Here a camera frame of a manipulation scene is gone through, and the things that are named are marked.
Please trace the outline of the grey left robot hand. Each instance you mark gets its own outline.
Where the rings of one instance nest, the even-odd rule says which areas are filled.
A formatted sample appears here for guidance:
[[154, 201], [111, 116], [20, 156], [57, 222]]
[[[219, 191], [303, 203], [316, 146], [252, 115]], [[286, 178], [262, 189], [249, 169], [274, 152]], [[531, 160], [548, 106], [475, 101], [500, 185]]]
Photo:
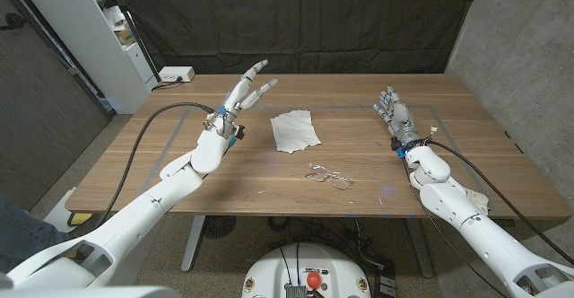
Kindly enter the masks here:
[[235, 86], [228, 92], [222, 105], [206, 117], [205, 129], [215, 131], [218, 136], [228, 138], [237, 129], [234, 121], [242, 110], [254, 107], [265, 93], [269, 92], [278, 83], [276, 78], [264, 83], [259, 88], [251, 91], [251, 84], [256, 75], [268, 64], [264, 59], [255, 63], [238, 80]]

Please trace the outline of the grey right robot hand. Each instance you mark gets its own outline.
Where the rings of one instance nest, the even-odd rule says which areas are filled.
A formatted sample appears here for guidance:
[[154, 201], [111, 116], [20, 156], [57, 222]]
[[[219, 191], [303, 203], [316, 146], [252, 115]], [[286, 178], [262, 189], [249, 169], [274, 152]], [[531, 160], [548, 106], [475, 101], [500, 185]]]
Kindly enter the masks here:
[[380, 94], [379, 104], [374, 104], [373, 109], [387, 124], [393, 151], [399, 149], [406, 151], [422, 139], [414, 124], [413, 115], [392, 85]]

